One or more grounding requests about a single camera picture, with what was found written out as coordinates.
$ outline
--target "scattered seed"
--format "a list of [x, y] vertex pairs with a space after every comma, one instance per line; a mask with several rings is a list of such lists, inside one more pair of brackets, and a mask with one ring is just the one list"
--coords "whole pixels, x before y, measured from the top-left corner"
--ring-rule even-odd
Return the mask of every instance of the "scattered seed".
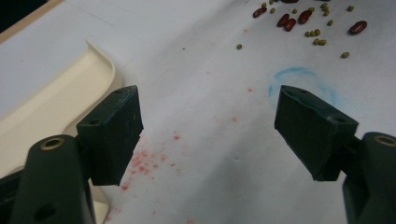
[[312, 15], [312, 12], [310, 10], [306, 10], [306, 11], [302, 12], [300, 14], [300, 16], [298, 17], [298, 22], [300, 24], [305, 24], [311, 15]]
[[319, 40], [319, 44], [321, 46], [325, 45], [327, 43], [327, 40], [323, 39], [323, 40]]
[[277, 23], [277, 27], [282, 27], [286, 24], [286, 22], [289, 20], [289, 14], [285, 14], [280, 18], [279, 22]]
[[253, 12], [253, 18], [258, 18], [262, 13], [266, 12], [267, 8], [266, 7], [261, 7], [257, 9], [256, 11]]
[[287, 32], [289, 32], [291, 29], [293, 29], [294, 25], [296, 24], [295, 19], [288, 19], [288, 21], [285, 23], [283, 26]]
[[349, 28], [351, 35], [357, 35], [367, 27], [367, 21], [358, 21], [352, 27]]
[[349, 57], [349, 52], [344, 52], [343, 54], [341, 54], [341, 58], [347, 58]]

